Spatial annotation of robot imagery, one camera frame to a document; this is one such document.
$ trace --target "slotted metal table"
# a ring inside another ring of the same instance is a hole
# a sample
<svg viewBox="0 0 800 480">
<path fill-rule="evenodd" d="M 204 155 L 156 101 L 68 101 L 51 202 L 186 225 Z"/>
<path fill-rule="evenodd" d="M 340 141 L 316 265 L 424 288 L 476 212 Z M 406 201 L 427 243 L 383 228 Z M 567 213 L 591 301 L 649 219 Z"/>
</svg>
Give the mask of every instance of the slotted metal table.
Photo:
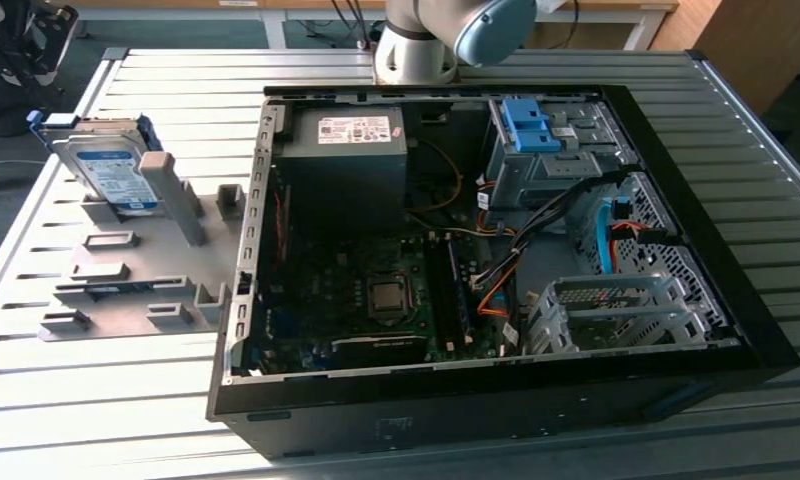
<svg viewBox="0 0 800 480">
<path fill-rule="evenodd" d="M 462 74 L 631 88 L 800 353 L 800 168 L 711 66 L 685 53 L 522 51 Z M 264 86 L 370 82 L 352 51 L 116 49 L 77 113 L 144 112 L 179 175 L 211 191 L 248 177 Z M 800 478 L 800 368 L 655 425 L 271 464 L 204 419 L 215 333 L 37 339 L 64 239 L 88 223 L 81 196 L 51 158 L 0 249 L 0 478 Z"/>
</svg>

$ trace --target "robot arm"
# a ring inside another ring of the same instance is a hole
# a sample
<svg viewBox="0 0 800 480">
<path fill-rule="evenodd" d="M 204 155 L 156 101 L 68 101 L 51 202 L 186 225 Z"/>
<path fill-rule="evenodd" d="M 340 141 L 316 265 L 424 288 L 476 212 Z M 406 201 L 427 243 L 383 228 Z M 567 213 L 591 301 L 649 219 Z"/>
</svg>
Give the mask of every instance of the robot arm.
<svg viewBox="0 0 800 480">
<path fill-rule="evenodd" d="M 535 0 L 388 0 L 376 49 L 378 80 L 448 83 L 458 60 L 499 63 L 519 48 L 537 18 Z"/>
</svg>

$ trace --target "ram slot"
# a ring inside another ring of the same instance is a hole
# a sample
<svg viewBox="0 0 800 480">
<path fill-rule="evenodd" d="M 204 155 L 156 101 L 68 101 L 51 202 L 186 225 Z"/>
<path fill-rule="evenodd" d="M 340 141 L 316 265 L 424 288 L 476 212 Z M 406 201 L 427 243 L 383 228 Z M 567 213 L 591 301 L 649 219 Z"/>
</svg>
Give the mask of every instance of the ram slot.
<svg viewBox="0 0 800 480">
<path fill-rule="evenodd" d="M 466 345 L 471 319 L 466 292 L 450 239 L 435 238 L 424 244 L 427 287 L 436 324 L 436 346 L 447 352 Z"/>
</svg>

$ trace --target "green motherboard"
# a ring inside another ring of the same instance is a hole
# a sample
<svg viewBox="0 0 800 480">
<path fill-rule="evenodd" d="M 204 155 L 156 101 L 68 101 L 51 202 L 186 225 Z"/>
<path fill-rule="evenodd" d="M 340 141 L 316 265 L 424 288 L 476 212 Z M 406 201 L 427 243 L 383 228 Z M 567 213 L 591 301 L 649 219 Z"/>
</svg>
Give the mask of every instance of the green motherboard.
<svg viewBox="0 0 800 480">
<path fill-rule="evenodd" d="M 496 320 L 474 314 L 463 291 L 480 268 L 472 237 L 370 237 L 295 250 L 271 287 L 272 347 L 260 351 L 271 373 L 498 356 Z"/>
</svg>

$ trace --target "blue drive bay latch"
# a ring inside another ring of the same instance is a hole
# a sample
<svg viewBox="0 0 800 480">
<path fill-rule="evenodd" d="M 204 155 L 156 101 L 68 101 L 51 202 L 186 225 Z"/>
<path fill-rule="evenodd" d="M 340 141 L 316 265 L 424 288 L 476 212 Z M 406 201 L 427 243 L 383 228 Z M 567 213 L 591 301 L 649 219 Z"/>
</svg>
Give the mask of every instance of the blue drive bay latch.
<svg viewBox="0 0 800 480">
<path fill-rule="evenodd" d="M 518 152 L 559 152 L 563 148 L 549 130 L 549 115 L 531 98 L 508 98 L 502 102 L 503 121 L 517 139 Z"/>
</svg>

